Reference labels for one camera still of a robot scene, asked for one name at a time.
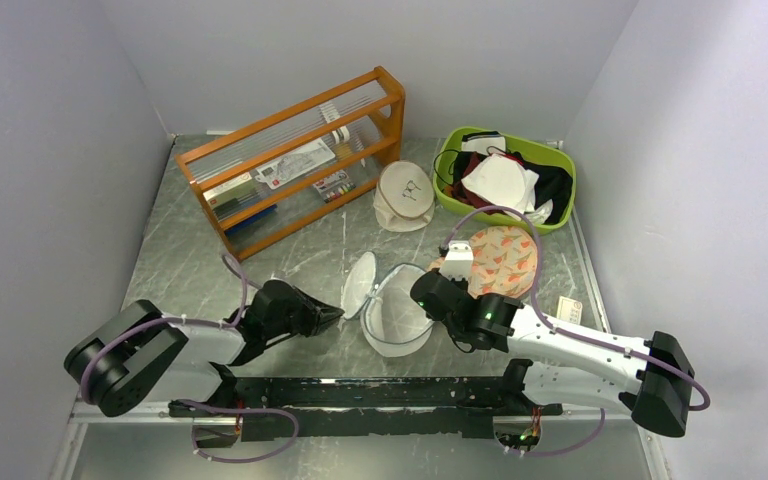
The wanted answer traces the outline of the white bra pad insert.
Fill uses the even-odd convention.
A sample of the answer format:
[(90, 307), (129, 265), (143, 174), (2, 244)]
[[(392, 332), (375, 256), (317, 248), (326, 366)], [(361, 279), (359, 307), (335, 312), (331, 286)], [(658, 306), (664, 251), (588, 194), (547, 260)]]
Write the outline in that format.
[(516, 160), (494, 154), (486, 157), (467, 174), (464, 188), (492, 205), (531, 213), (538, 206), (536, 184), (539, 174)]

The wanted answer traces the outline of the orange wooden rack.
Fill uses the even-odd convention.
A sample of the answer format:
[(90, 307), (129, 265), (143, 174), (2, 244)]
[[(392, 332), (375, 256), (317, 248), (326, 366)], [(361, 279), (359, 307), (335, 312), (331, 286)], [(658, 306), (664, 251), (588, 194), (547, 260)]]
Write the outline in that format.
[(243, 260), (371, 191), (400, 157), (405, 101), (378, 66), (176, 162), (226, 250)]

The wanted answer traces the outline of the small white card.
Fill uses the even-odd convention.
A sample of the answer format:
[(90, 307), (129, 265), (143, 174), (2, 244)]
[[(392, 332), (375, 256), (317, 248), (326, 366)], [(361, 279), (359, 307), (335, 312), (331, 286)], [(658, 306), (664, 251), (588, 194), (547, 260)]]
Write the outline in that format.
[(565, 296), (560, 296), (555, 317), (561, 321), (580, 325), (583, 317), (583, 303)]

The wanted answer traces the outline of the white clip on rack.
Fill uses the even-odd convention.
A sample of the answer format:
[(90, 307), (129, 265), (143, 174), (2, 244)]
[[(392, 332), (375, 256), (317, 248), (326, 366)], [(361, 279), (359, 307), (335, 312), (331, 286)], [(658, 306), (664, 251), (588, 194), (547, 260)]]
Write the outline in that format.
[(330, 132), (336, 144), (347, 143), (351, 139), (351, 133), (347, 126), (338, 127)]

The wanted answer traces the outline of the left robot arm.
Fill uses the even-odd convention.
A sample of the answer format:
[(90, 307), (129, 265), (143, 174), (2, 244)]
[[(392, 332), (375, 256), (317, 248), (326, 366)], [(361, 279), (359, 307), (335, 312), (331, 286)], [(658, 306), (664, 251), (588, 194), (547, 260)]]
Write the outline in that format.
[(272, 279), (243, 309), (221, 321), (164, 315), (137, 300), (75, 345), (64, 359), (82, 400), (107, 417), (145, 402), (197, 402), (209, 414), (233, 409), (230, 370), (296, 336), (324, 332), (343, 317), (283, 280)]

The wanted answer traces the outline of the white folded garment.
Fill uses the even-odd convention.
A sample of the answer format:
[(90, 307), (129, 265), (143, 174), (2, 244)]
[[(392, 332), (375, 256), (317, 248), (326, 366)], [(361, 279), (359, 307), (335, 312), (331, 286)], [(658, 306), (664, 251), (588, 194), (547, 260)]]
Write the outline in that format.
[(492, 155), (507, 151), (506, 137), (498, 131), (478, 131), (463, 135), (461, 138), (463, 152)]

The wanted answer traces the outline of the cream round laundry bag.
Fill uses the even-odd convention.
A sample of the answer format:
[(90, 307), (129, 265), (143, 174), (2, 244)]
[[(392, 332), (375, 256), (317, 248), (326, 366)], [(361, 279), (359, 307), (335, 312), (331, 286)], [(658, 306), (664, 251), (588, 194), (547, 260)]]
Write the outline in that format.
[(435, 194), (422, 168), (399, 160), (381, 172), (373, 198), (378, 224), (390, 232), (425, 228), (433, 219)]

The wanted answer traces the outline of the green box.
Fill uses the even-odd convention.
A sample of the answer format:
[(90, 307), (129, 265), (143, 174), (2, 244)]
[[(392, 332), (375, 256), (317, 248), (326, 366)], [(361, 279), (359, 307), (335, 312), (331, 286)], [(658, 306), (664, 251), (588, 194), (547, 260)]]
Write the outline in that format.
[(233, 200), (245, 199), (256, 194), (256, 181), (250, 173), (244, 173), (214, 188), (205, 190), (203, 197), (210, 208), (216, 210)]

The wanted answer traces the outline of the clear plastic package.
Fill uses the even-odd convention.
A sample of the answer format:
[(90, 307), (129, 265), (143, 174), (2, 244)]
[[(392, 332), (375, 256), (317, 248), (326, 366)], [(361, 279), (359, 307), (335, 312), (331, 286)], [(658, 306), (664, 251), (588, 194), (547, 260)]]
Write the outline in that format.
[(317, 139), (256, 167), (253, 178), (276, 190), (335, 159), (332, 149)]

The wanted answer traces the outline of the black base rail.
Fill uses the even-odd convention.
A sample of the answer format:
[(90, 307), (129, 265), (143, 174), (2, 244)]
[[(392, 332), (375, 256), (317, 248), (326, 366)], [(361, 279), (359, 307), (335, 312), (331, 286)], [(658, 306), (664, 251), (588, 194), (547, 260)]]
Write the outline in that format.
[(528, 400), (519, 382), (495, 376), (384, 378), (239, 377), (208, 402), (212, 412), (168, 404), (176, 419), (213, 426), (229, 408), (252, 410), (242, 442), (301, 437), (458, 434), (491, 439), (494, 419), (559, 415), (559, 404)]

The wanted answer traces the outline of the black clothing pile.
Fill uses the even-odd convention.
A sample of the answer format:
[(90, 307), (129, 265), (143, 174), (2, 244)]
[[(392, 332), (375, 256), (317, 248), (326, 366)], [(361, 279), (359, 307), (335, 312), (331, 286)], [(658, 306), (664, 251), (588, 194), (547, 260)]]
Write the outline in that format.
[(494, 148), (487, 156), (462, 151), (448, 167), (447, 194), (473, 208), (503, 205), (525, 213), (536, 225), (555, 225), (573, 193), (573, 178), (561, 167), (541, 165), (521, 153)]

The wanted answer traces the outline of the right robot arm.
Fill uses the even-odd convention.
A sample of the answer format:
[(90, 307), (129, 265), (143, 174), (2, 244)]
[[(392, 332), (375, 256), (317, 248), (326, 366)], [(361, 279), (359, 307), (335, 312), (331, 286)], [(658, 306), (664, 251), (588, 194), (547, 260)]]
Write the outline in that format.
[(410, 297), (464, 352), (498, 350), (514, 357), (514, 378), (499, 389), (510, 413), (572, 404), (627, 413), (658, 435), (686, 433), (695, 408), (695, 372), (669, 333), (643, 339), (600, 332), (547, 317), (511, 297), (473, 297), (436, 270), (413, 284)]

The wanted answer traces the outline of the green plastic basin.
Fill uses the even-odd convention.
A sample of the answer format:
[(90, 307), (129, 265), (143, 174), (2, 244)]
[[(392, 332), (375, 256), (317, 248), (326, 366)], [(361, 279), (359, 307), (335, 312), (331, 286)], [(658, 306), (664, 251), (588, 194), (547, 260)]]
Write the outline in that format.
[[(432, 161), (431, 180), (437, 200), (444, 209), (459, 215), (475, 210), (453, 197), (454, 163), (461, 150), (463, 135), (488, 130), (480, 127), (465, 126), (455, 129), (443, 142), (440, 152)], [(536, 141), (501, 133), (507, 140), (507, 151), (524, 167), (539, 174), (536, 184), (536, 200), (543, 204), (552, 202), (552, 211), (547, 220), (536, 226), (536, 231), (547, 235), (564, 226), (573, 210), (576, 199), (576, 167), (573, 160), (557, 148)]]

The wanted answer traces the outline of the white mesh laundry bag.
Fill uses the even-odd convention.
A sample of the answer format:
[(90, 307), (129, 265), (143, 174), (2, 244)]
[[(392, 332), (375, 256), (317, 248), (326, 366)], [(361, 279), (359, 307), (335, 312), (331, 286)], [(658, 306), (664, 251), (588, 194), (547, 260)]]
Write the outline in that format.
[(364, 252), (348, 271), (340, 308), (345, 319), (360, 323), (364, 337), (379, 355), (412, 355), (430, 338), (433, 321), (410, 296), (412, 286), (425, 273), (410, 263), (381, 273), (371, 251)]

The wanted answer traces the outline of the colourful marker pack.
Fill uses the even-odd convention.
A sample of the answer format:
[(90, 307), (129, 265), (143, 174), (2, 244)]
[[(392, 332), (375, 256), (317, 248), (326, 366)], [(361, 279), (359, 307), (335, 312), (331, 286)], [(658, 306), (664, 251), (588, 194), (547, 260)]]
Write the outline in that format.
[(315, 182), (312, 187), (325, 203), (330, 203), (354, 190), (355, 183), (345, 170), (338, 170)]

